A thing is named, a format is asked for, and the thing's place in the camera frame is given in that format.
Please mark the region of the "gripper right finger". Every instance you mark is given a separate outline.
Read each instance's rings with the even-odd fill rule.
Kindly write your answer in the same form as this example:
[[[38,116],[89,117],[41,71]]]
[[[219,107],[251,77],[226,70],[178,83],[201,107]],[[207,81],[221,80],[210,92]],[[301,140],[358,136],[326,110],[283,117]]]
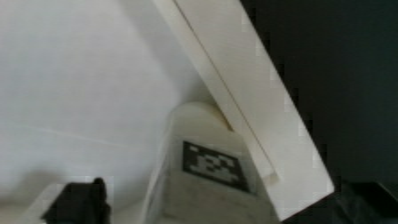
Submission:
[[[398,201],[375,183],[343,183],[283,224],[398,224]]]

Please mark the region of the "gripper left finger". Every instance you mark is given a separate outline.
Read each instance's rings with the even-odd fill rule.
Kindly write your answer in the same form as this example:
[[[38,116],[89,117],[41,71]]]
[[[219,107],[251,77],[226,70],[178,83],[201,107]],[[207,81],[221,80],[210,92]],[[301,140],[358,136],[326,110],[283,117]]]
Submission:
[[[111,224],[112,208],[102,178],[54,184],[24,213],[24,224]]]

